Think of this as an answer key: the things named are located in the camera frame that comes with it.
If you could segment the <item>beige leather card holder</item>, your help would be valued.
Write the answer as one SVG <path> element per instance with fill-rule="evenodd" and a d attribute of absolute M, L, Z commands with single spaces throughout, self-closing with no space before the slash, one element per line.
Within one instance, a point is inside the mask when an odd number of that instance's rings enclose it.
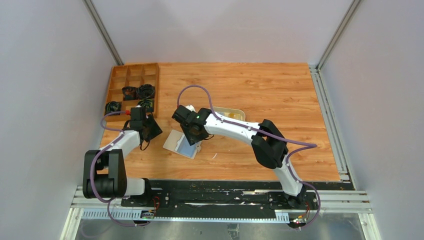
<path fill-rule="evenodd" d="M 183 132 L 172 129 L 162 147 L 178 155 L 194 159 L 201 150 L 201 143 L 202 141 L 190 145 Z"/>

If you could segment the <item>beige oval plastic tray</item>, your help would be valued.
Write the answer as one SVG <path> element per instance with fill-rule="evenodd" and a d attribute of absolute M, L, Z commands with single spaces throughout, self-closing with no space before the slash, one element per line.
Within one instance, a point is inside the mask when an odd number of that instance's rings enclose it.
<path fill-rule="evenodd" d="M 232 118 L 239 121 L 245 121 L 246 120 L 246 114 L 241 109 L 235 109 L 235 108 L 226 108 L 226 107 L 218 107 L 214 106 L 213 110 L 222 116 Z"/>

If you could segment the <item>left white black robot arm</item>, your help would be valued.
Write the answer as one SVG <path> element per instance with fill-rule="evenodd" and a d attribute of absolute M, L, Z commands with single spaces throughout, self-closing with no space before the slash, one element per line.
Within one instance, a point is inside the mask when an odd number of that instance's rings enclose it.
<path fill-rule="evenodd" d="M 84 155 L 82 193 L 87 199 L 103 203 L 112 199 L 135 197 L 149 201 L 153 196 L 147 178 L 127 176 L 125 158 L 134 149 L 144 151 L 163 131 L 152 113 L 140 105 L 124 112 L 130 118 L 118 129 L 117 137 L 99 149 Z"/>

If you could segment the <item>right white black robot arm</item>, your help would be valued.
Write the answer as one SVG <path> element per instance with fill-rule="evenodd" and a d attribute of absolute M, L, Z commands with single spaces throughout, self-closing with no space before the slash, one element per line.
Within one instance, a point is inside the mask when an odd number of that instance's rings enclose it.
<path fill-rule="evenodd" d="M 183 105 L 177 107 L 172 119 L 180 124 L 190 145 L 206 140 L 210 135 L 220 135 L 251 146 L 257 162 L 273 170 L 277 176 L 285 202 L 292 208 L 304 203 L 306 187 L 288 160 L 287 143 L 282 140 L 282 133 L 272 121 L 246 122 L 208 108 L 196 112 Z"/>

